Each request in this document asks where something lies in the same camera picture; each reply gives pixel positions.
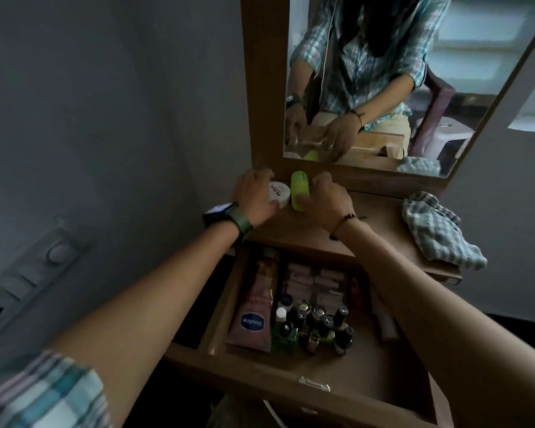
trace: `checkered fabric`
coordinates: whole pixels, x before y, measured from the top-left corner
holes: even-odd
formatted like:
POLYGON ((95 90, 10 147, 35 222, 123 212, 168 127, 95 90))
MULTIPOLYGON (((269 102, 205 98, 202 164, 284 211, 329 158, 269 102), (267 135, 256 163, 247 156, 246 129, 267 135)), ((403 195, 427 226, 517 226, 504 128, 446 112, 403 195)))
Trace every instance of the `checkered fabric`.
POLYGON ((404 201, 402 218, 427 259, 441 259, 474 270, 487 266, 480 248, 465 241, 459 228, 460 218, 442 207, 434 195, 411 195, 404 201))
POLYGON ((0 428, 107 428, 103 383, 91 368, 42 352, 0 386, 0 428))
POLYGON ((440 162, 418 156, 405 156, 396 170, 400 173, 438 177, 440 175, 440 162))
MULTIPOLYGON (((360 34, 346 44, 342 51, 338 44, 334 44, 333 67, 325 73, 328 82, 326 79, 323 85, 321 111, 346 114, 351 109, 364 105, 393 78, 403 73, 412 77, 416 87, 421 86, 426 75, 426 55, 434 45, 436 31, 442 24, 449 3, 450 0, 420 0, 394 36, 394 42, 397 43, 408 33, 406 44, 393 44, 384 57, 373 57, 360 34)), ((321 0, 303 41, 293 51, 291 63, 304 59, 315 74, 319 75, 327 49, 328 33, 331 33, 331 39, 334 38, 335 43, 341 38, 342 12, 343 0, 321 0)), ((359 26, 363 18, 364 8, 359 15, 359 26)), ((390 116, 393 114, 410 115, 412 112, 402 102, 390 112, 390 116)), ((370 123, 365 130, 384 119, 370 123)))

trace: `person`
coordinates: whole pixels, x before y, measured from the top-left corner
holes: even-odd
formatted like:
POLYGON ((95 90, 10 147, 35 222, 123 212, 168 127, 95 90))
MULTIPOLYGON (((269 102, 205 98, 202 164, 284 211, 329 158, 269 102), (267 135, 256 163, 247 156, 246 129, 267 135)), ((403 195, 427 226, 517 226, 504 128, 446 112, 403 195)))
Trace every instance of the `person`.
POLYGON ((402 147, 392 157, 407 156, 411 111, 404 100, 424 82, 426 56, 449 3, 321 0, 290 60, 286 142, 293 147, 301 139, 307 125, 305 90, 315 75, 323 80, 320 112, 311 124, 327 126, 320 139, 332 148, 332 160, 349 151, 360 130, 403 135, 402 147), (326 79, 328 52, 332 59, 326 79))
MULTIPOLYGON (((234 200, 253 226, 276 214, 270 170, 238 179, 234 200)), ((300 197, 307 215, 357 257, 426 369, 457 426, 535 426, 535 350, 465 302, 357 219, 327 172, 300 197)), ((224 252, 231 221, 192 243, 61 333, 0 386, 0 427, 119 428, 224 252)))

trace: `person's left hand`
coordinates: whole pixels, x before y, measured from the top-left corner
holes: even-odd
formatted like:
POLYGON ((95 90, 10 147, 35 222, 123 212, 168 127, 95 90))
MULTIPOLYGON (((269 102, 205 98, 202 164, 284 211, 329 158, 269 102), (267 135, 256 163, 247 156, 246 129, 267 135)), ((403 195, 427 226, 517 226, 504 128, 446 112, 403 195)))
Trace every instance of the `person's left hand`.
POLYGON ((271 169, 249 169, 236 180, 232 201, 238 202, 243 214, 254 227, 263 224, 279 210, 278 201, 269 200, 269 182, 272 177, 271 169))
POLYGON ((360 128, 361 120, 352 112, 337 117, 328 124, 327 134, 323 139, 323 147, 326 149, 333 147, 331 154, 333 162, 337 162, 351 149, 360 128))

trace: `smartwatch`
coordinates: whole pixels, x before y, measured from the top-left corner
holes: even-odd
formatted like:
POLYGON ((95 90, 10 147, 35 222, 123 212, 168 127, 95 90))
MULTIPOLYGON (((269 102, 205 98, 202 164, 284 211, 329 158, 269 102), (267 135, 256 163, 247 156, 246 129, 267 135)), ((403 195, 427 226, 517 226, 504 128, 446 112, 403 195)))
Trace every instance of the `smartwatch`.
POLYGON ((296 103, 299 103, 299 105, 301 105, 305 109, 305 104, 303 103, 303 98, 300 95, 298 95, 297 93, 292 93, 291 95, 289 95, 285 99, 285 110, 287 111, 289 108, 291 108, 296 103))
POLYGON ((238 206, 237 202, 229 202, 227 204, 217 205, 202 215, 204 219, 204 225, 206 228, 212 224, 222 222, 222 221, 232 221, 236 224, 240 230, 240 236, 238 240, 234 243, 242 243, 250 231, 253 229, 249 219, 242 213, 242 210, 238 206))

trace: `hair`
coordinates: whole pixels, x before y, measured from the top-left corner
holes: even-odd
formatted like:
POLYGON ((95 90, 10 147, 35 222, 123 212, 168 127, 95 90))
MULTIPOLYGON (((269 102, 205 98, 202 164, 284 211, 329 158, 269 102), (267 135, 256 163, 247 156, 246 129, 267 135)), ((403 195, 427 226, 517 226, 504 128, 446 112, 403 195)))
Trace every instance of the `hair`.
POLYGON ((374 57, 384 57, 392 45, 396 30, 416 8, 420 0, 343 0, 343 21, 339 48, 364 30, 364 38, 374 57), (365 18, 363 28, 358 25, 363 5, 372 9, 365 18))

